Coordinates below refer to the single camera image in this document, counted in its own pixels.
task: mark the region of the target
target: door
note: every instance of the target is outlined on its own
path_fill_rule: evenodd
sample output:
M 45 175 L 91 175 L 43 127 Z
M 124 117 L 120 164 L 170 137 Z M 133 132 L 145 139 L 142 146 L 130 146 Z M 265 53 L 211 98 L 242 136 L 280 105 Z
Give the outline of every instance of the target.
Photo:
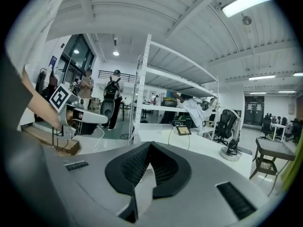
M 262 126 L 264 118 L 264 97 L 246 96 L 244 123 Z

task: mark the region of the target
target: black railing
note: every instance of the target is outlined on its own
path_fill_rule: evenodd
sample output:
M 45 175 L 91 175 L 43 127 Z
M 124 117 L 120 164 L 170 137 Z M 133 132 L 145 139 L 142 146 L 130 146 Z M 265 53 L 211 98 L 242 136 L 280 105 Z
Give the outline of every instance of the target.
M 100 71 L 99 71 L 99 77 L 98 77 L 98 78 L 107 79 L 107 78 L 109 78 L 110 76 L 112 76 L 113 74 L 114 74 L 113 71 L 100 70 Z M 130 74 L 121 73 L 120 78 L 121 78 L 121 80 L 123 80 L 123 81 L 134 83 L 135 75 L 130 75 Z

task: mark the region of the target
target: fluorescent light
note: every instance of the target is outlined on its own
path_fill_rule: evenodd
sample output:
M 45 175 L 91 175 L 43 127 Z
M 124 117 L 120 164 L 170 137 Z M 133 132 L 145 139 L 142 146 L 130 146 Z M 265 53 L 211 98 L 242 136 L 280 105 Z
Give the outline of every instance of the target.
M 295 93 L 295 91 L 278 91 L 278 93 Z
M 295 73 L 294 77 L 303 77 L 303 72 Z
M 271 76 L 260 76 L 260 77 L 249 78 L 249 80 L 252 81 L 252 80 L 268 79 L 268 78 L 274 78 L 274 77 L 275 77 L 275 75 L 271 75 Z
M 266 92 L 256 92 L 256 93 L 250 93 L 250 94 L 266 94 Z
M 243 10 L 249 9 L 252 6 L 266 1 L 269 0 L 236 0 L 224 7 L 222 11 L 227 17 L 231 17 L 237 13 L 240 13 Z

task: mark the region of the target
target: backpack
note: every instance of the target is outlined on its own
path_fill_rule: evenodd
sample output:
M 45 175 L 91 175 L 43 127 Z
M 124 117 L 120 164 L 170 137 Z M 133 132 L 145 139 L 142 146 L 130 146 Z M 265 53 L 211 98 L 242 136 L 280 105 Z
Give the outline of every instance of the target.
M 119 78 L 117 81 L 113 81 L 112 77 L 109 78 L 110 82 L 106 85 L 104 88 L 104 98 L 105 99 L 112 99 L 114 100 L 117 95 L 120 94 L 120 86 L 119 86 L 119 81 L 121 78 Z

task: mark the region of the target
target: white ceiling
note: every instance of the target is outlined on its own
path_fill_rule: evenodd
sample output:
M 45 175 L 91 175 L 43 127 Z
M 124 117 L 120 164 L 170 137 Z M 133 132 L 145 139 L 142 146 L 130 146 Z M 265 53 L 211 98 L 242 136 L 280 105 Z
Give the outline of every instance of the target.
M 231 18 L 222 13 L 221 7 L 231 1 L 63 0 L 48 39 L 94 34 L 106 60 L 136 62 L 150 33 L 153 41 L 184 54 L 218 76 L 223 86 L 243 84 L 247 91 L 267 87 L 303 90 L 302 78 L 292 77 L 294 72 L 303 71 L 301 52 L 275 3 L 268 1 L 243 11 L 252 18 L 252 23 L 245 26 L 241 13 Z M 118 38 L 119 57 L 112 54 L 113 35 Z M 151 62 L 176 71 L 180 64 L 160 52 Z M 198 81 L 194 71 L 186 73 L 187 78 Z M 249 76 L 267 74 L 280 77 L 248 81 Z

